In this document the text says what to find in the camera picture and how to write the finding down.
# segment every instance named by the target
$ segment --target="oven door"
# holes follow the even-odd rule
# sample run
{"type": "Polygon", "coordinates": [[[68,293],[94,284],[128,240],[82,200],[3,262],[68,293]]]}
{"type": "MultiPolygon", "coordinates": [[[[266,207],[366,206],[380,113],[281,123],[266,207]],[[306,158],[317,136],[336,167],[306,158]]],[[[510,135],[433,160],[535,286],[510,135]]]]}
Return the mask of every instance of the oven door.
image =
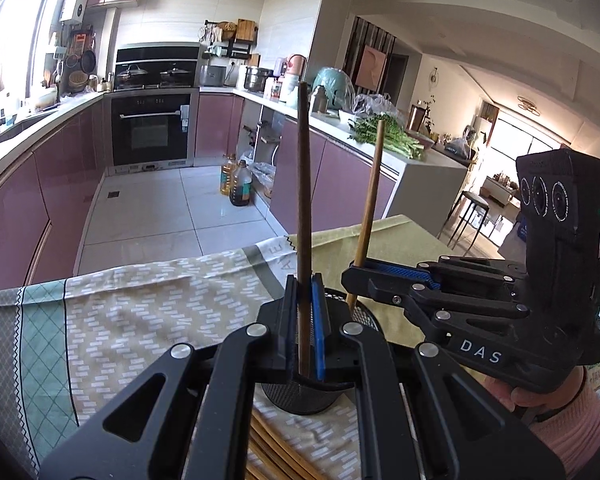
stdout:
{"type": "Polygon", "coordinates": [[[113,165],[186,159],[189,100],[189,94],[113,100],[113,165]]]}

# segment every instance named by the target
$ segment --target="oven handle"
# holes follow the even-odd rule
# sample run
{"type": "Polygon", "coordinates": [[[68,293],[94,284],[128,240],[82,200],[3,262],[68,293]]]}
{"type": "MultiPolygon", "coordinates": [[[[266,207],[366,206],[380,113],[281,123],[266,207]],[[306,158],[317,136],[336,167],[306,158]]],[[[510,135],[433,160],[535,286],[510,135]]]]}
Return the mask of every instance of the oven handle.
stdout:
{"type": "Polygon", "coordinates": [[[176,110],[175,112],[160,112],[157,114],[135,114],[135,115],[124,115],[120,114],[120,119],[135,119],[139,117],[162,117],[165,115],[179,115],[180,110],[176,110]]]}

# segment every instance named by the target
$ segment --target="black stool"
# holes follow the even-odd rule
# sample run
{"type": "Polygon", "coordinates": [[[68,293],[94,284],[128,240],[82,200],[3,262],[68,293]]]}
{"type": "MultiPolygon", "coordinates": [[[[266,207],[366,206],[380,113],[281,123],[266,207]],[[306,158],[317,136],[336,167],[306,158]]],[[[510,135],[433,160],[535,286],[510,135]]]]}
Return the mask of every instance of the black stool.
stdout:
{"type": "Polygon", "coordinates": [[[489,203],[485,199],[483,199],[481,196],[476,195],[475,193],[471,193],[469,191],[463,191],[460,194],[460,196],[458,197],[458,200],[456,201],[456,203],[453,206],[453,208],[451,209],[451,211],[449,211],[449,216],[446,217],[447,221],[451,218],[451,216],[453,215],[456,208],[458,208],[458,206],[460,205],[460,202],[462,202],[463,198],[466,198],[471,203],[469,204],[469,207],[466,209],[466,211],[462,215],[462,218],[460,219],[460,221],[458,222],[458,225],[456,226],[456,230],[451,235],[451,238],[449,238],[449,242],[446,244],[446,246],[449,247],[449,244],[454,239],[454,236],[456,236],[456,233],[458,232],[458,229],[462,225],[462,222],[464,222],[464,225],[462,226],[462,230],[460,231],[460,234],[458,235],[458,238],[456,239],[456,243],[454,244],[453,247],[451,247],[452,249],[456,248],[456,245],[458,244],[458,240],[460,240],[460,238],[462,237],[462,233],[464,233],[464,229],[466,228],[467,224],[469,224],[471,222],[471,218],[475,213],[475,209],[477,207],[480,207],[481,209],[484,210],[484,215],[482,216],[482,220],[480,221],[480,227],[478,227],[478,230],[475,232],[475,236],[471,242],[471,245],[469,245],[467,250],[464,252],[464,254],[467,254],[469,252],[469,249],[471,249],[471,247],[474,246],[474,243],[475,243],[476,239],[478,238],[478,234],[480,234],[480,229],[482,229],[482,226],[483,226],[485,220],[487,219],[487,213],[489,212],[489,203]]]}

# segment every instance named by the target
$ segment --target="tablecloth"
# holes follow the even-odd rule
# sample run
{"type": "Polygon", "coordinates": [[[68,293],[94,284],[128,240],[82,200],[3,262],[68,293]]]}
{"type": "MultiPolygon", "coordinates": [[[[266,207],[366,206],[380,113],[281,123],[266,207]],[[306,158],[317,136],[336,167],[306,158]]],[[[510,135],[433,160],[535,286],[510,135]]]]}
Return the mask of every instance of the tablecloth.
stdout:
{"type": "MultiPolygon", "coordinates": [[[[360,227],[313,234],[313,268],[325,286],[355,253],[360,227]]],[[[170,262],[117,267],[0,291],[0,439],[33,476],[42,459],[177,342],[221,342],[282,297],[296,270],[296,238],[170,262]]],[[[414,265],[449,249],[403,216],[376,221],[369,257],[414,265]]],[[[414,346],[422,333],[402,310],[362,299],[388,341],[414,346]]],[[[332,479],[360,478],[355,405],[340,399],[311,417],[254,405],[332,479]]]]}

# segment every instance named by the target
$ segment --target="mesh basket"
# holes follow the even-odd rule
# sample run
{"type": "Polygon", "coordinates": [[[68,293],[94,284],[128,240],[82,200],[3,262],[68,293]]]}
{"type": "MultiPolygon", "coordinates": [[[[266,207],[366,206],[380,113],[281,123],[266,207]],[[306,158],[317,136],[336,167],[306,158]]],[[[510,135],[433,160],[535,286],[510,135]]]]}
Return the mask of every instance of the mesh basket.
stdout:
{"type": "MultiPolygon", "coordinates": [[[[338,290],[326,288],[324,296],[327,300],[327,305],[332,301],[344,301],[346,295],[338,290]]],[[[382,333],[380,324],[371,311],[359,301],[356,304],[351,315],[353,320],[360,324],[369,326],[378,332],[382,333]]],[[[312,315],[312,330],[311,343],[314,342],[314,326],[312,315]]],[[[312,373],[315,373],[314,350],[311,351],[311,366],[312,373]]],[[[295,415],[315,415],[331,406],[345,390],[351,387],[350,384],[327,384],[316,383],[315,375],[308,378],[298,376],[293,378],[286,384],[263,384],[262,389],[267,398],[278,408],[295,415]],[[309,384],[314,383],[320,389],[313,388],[309,384]]]]}

